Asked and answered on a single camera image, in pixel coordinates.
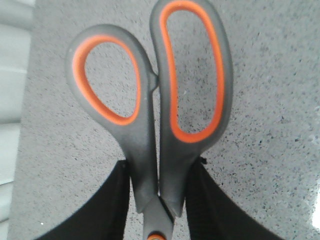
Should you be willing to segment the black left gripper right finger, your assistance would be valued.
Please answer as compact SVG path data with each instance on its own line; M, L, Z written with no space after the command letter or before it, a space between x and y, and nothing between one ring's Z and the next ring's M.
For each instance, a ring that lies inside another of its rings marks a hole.
M172 211L186 208L193 240L279 240L280 236L250 217L213 180L200 156L172 158Z

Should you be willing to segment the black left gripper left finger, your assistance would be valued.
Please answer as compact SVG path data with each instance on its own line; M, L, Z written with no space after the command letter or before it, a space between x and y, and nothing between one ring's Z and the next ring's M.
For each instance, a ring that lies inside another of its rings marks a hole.
M119 160L94 195L39 240L122 240L130 200L130 177L142 175L144 163Z

